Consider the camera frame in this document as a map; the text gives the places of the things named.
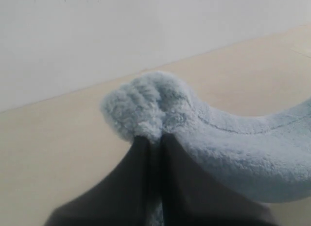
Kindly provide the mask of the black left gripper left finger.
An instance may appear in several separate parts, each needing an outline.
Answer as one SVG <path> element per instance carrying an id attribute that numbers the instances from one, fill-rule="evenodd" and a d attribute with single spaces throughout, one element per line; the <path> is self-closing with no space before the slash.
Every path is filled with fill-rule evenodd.
<path id="1" fill-rule="evenodd" d="M 119 164 L 97 185 L 56 208 L 47 226 L 160 225 L 159 142 L 135 137 Z"/>

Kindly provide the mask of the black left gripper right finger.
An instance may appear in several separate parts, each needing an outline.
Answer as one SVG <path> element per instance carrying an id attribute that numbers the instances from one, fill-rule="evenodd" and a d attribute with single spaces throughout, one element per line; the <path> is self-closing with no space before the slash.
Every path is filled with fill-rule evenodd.
<path id="1" fill-rule="evenodd" d="M 161 138 L 161 197 L 167 226 L 276 226 L 270 209 L 219 183 L 175 136 Z"/>

